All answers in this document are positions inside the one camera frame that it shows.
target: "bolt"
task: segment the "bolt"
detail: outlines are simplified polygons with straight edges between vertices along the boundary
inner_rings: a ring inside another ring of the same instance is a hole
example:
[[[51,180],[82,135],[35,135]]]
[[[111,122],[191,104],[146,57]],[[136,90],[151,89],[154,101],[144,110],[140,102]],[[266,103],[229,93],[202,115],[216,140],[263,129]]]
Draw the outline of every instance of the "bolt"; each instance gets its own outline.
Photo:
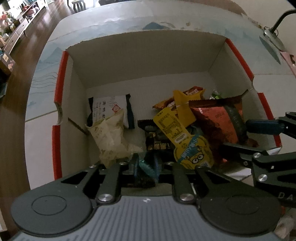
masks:
[[[261,156],[261,154],[259,152],[256,152],[254,155],[253,155],[255,158],[258,158]]]
[[[192,201],[194,199],[194,196],[190,193],[184,193],[180,195],[180,199],[182,201],[188,202],[188,201]]]
[[[261,174],[258,177],[258,180],[261,181],[261,182],[265,182],[267,180],[267,175],[266,174]]]
[[[100,200],[101,202],[109,202],[113,199],[113,196],[111,194],[101,194],[100,196],[98,196],[98,200]]]
[[[169,165],[169,166],[172,166],[174,164],[174,162],[173,161],[169,161],[169,162],[166,162],[165,164],[166,165]]]

